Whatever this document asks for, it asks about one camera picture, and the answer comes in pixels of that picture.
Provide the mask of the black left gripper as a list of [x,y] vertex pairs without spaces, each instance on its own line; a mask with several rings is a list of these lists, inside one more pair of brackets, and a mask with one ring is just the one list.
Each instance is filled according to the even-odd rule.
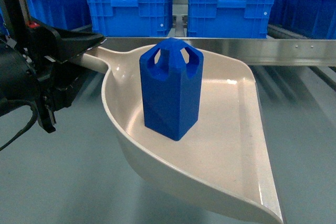
[[34,18],[21,19],[17,27],[15,49],[32,63],[19,60],[15,98],[32,102],[39,125],[52,133],[56,130],[54,111],[72,105],[89,74],[89,69],[65,62],[99,46],[106,38],[52,27]]

